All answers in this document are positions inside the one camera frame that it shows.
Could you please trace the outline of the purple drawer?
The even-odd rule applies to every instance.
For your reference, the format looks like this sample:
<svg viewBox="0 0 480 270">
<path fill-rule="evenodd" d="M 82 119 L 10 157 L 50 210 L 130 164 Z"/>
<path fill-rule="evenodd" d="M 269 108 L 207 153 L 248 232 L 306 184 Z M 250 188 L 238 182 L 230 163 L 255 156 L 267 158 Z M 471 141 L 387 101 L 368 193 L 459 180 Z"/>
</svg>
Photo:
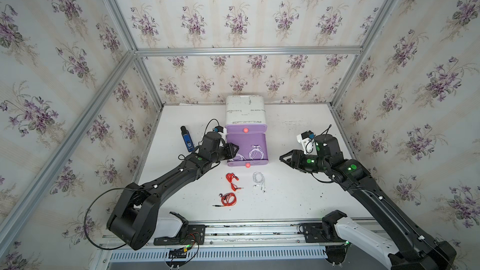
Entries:
<svg viewBox="0 0 480 270">
<path fill-rule="evenodd" d="M 226 140 L 239 147 L 236 156 L 227 161 L 228 166 L 250 168 L 269 163 L 265 133 L 228 134 Z"/>
<path fill-rule="evenodd" d="M 263 123 L 227 124 L 227 134 L 263 134 L 268 126 Z"/>
</svg>

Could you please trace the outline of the red earphones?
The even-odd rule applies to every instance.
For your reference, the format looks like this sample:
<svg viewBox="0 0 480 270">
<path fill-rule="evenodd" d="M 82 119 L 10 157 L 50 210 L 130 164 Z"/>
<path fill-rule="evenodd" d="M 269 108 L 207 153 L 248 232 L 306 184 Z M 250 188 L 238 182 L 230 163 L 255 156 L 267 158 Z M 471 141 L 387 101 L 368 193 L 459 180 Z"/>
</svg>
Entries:
<svg viewBox="0 0 480 270">
<path fill-rule="evenodd" d="M 230 207 L 230 206 L 234 206 L 237 203 L 237 197 L 233 192 L 229 192 L 226 194 L 219 194 L 219 198 L 221 203 L 214 204 L 213 207 L 215 208 Z"/>
<path fill-rule="evenodd" d="M 226 180 L 231 185 L 231 189 L 236 192 L 237 190 L 242 190 L 242 187 L 238 187 L 235 182 L 239 181 L 239 177 L 237 177 L 234 173 L 230 172 L 226 174 Z"/>
</svg>

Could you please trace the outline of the white earphones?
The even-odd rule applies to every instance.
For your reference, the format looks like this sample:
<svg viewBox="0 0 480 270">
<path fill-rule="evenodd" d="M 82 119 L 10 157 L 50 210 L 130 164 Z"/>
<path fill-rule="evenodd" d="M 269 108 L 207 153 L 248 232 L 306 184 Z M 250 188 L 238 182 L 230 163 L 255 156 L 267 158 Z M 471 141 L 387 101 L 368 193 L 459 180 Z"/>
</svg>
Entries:
<svg viewBox="0 0 480 270">
<path fill-rule="evenodd" d="M 252 145 L 248 156 L 251 161 L 263 160 L 265 153 L 261 145 Z"/>
<path fill-rule="evenodd" d="M 260 188 L 260 190 L 265 193 L 266 192 L 266 185 L 265 185 L 265 176 L 262 172 L 254 172 L 252 175 L 252 179 L 254 181 L 254 187 Z"/>
<path fill-rule="evenodd" d="M 233 158 L 234 161 L 245 161 L 245 157 L 240 154 L 240 153 L 237 153 L 236 156 Z"/>
</svg>

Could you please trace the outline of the purple top drawer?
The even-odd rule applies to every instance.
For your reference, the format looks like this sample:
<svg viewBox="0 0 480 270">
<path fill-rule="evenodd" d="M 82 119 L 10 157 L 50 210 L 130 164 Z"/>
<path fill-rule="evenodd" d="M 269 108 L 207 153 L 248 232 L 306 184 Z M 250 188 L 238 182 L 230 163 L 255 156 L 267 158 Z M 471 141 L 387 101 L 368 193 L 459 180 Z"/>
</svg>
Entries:
<svg viewBox="0 0 480 270">
<path fill-rule="evenodd" d="M 268 126 L 263 123 L 227 124 L 227 134 L 263 134 Z"/>
</svg>

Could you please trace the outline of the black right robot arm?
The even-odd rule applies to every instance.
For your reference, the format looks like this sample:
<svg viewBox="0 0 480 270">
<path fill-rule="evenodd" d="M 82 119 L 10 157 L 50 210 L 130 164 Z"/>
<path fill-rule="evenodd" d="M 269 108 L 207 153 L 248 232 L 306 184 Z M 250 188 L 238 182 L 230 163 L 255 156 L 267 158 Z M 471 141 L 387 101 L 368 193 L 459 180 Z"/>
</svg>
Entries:
<svg viewBox="0 0 480 270">
<path fill-rule="evenodd" d="M 330 212 L 318 227 L 301 226 L 306 242 L 317 240 L 353 244 L 389 270 L 451 270 L 457 252 L 447 241 L 437 241 L 421 229 L 386 195 L 371 173 L 357 160 L 346 159 L 336 137 L 320 134 L 280 156 L 292 169 L 313 175 L 324 173 L 373 216 L 389 236 L 365 229 L 339 210 Z"/>
</svg>

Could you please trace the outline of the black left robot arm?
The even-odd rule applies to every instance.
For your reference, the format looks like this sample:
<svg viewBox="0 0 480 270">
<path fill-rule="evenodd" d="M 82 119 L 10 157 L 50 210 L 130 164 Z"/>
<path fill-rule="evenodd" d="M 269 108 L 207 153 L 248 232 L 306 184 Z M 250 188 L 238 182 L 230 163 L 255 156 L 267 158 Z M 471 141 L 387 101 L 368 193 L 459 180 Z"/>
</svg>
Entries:
<svg viewBox="0 0 480 270">
<path fill-rule="evenodd" d="M 240 147 L 218 132 L 207 132 L 201 145 L 166 174 L 142 185 L 131 183 L 122 191 L 106 229 L 139 250 L 153 237 L 160 207 L 186 185 L 200 179 L 222 161 L 233 159 Z"/>
</svg>

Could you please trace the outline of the white drawer cabinet shell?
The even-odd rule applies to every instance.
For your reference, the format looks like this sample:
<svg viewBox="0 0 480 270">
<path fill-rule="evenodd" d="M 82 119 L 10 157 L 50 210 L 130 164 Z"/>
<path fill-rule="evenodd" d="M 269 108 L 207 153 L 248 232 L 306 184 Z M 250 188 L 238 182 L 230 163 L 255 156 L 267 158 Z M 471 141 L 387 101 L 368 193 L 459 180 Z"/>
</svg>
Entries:
<svg viewBox="0 0 480 270">
<path fill-rule="evenodd" d="M 265 125 L 264 97 L 258 95 L 228 96 L 226 98 L 226 124 Z"/>
</svg>

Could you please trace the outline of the blue black stapler box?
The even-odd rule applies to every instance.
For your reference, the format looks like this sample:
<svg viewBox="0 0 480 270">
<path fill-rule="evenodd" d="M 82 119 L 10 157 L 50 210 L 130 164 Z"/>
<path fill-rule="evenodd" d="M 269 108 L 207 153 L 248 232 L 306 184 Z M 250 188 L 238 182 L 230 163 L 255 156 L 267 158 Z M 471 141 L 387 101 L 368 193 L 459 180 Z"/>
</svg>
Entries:
<svg viewBox="0 0 480 270">
<path fill-rule="evenodd" d="M 189 153 L 195 150 L 195 144 L 186 126 L 181 126 L 181 136 Z"/>
</svg>

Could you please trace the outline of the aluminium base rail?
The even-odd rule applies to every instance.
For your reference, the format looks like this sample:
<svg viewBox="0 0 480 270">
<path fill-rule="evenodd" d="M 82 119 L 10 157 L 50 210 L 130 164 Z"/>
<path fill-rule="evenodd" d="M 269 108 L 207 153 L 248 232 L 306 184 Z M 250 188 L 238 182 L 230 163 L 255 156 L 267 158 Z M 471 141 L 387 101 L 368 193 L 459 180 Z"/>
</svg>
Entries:
<svg viewBox="0 0 480 270">
<path fill-rule="evenodd" d="M 310 230 L 305 226 L 321 226 L 320 219 L 294 219 L 277 221 L 191 221 L 185 237 L 172 241 L 151 237 L 134 250 L 154 246 L 189 245 L 193 241 L 200 246 L 259 247 L 290 246 L 307 243 Z"/>
</svg>

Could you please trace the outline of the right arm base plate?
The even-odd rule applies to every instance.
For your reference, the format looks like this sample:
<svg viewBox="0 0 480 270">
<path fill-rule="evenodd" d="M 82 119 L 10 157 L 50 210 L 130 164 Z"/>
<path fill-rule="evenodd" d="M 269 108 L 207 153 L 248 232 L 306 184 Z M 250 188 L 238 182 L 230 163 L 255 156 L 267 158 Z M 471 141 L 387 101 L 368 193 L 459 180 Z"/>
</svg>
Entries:
<svg viewBox="0 0 480 270">
<path fill-rule="evenodd" d="M 335 231 L 335 227 L 323 222 L 308 222 L 299 225 L 299 232 L 307 243 L 345 243 Z"/>
</svg>

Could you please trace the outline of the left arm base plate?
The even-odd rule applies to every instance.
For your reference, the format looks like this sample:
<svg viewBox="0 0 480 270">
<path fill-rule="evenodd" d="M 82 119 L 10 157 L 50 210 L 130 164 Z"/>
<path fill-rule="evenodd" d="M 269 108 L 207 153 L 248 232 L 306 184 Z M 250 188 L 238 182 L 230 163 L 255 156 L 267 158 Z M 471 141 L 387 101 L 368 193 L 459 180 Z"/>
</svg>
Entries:
<svg viewBox="0 0 480 270">
<path fill-rule="evenodd" d="M 155 246 L 167 246 L 167 245 L 203 245 L 206 235 L 205 225 L 191 225 L 181 228 L 174 237 L 158 237 L 153 241 Z"/>
</svg>

